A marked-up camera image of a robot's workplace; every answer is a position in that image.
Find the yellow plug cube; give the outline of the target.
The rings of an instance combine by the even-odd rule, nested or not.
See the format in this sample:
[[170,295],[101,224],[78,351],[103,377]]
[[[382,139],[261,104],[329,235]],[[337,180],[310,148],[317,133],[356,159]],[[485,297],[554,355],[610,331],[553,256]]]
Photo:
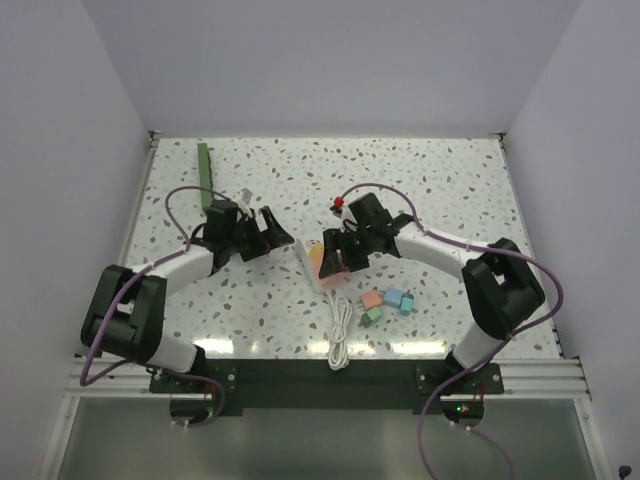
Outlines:
[[311,246],[308,255],[313,265],[321,264],[324,257],[324,245],[322,243],[314,243]]

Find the pink cube charger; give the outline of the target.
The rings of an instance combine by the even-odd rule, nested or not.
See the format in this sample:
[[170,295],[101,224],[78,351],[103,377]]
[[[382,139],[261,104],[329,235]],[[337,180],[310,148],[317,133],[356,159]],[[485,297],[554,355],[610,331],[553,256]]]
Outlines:
[[342,271],[336,274],[332,274],[330,276],[321,278],[320,277],[320,267],[322,264],[323,256],[319,255],[316,261],[314,262],[314,271],[316,274],[316,280],[321,289],[329,289],[334,288],[340,285],[341,283],[348,280],[351,276],[349,271]]

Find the salmon plug cube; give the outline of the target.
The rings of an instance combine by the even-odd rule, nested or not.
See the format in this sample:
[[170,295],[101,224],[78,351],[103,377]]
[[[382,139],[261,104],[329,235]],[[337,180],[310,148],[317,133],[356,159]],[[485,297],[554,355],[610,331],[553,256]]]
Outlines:
[[362,305],[365,310],[370,310],[381,306],[383,299],[378,290],[370,290],[359,296],[358,304]]

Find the blue plug cube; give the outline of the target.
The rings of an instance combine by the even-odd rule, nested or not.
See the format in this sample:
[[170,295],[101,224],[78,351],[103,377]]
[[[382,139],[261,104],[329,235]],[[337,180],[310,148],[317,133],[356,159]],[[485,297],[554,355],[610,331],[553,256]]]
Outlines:
[[402,304],[404,295],[405,292],[403,290],[395,287],[390,287],[384,292],[383,303],[387,306],[399,309]]

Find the green plug cube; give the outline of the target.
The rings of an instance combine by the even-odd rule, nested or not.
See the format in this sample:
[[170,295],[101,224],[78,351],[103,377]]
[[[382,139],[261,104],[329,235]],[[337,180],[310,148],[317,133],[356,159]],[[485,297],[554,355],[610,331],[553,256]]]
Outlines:
[[384,311],[379,306],[368,309],[361,314],[358,326],[370,328],[376,325],[383,318],[383,315]]

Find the teal plug cube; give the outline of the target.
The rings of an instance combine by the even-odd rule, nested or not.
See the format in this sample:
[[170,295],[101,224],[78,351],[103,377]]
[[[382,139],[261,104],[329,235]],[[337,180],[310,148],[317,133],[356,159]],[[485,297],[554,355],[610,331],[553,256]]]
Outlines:
[[413,305],[414,296],[408,292],[405,292],[400,300],[398,311],[401,315],[408,316],[412,313]]

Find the green power strip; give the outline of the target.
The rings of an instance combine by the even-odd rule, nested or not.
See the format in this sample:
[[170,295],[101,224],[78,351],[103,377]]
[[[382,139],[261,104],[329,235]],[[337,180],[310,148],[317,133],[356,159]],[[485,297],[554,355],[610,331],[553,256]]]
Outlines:
[[209,147],[205,142],[197,144],[198,179],[200,190],[201,208],[207,212],[214,200],[212,183],[212,162]]

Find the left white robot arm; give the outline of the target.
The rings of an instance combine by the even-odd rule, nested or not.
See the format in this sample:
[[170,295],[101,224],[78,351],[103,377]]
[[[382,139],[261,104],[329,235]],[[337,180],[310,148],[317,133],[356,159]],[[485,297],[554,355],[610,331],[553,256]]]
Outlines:
[[81,328],[81,342],[91,357],[102,351],[172,370],[177,386],[196,392],[207,380],[201,363],[204,350],[164,331],[166,300],[218,273],[234,255],[248,262],[293,243],[269,207],[254,210],[215,200],[205,222],[179,250],[146,265],[103,270]]

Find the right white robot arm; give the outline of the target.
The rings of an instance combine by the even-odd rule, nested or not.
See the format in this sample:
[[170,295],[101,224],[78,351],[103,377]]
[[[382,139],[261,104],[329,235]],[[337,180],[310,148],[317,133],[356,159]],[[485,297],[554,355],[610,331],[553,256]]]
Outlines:
[[464,284],[473,323],[447,354],[445,379],[459,393],[481,380],[480,368],[545,302],[545,294],[517,245],[506,238],[493,244],[464,241],[429,230],[414,213],[392,216],[367,193],[347,204],[334,200],[338,228],[323,232],[321,279],[369,267],[369,257],[386,254],[423,263]]

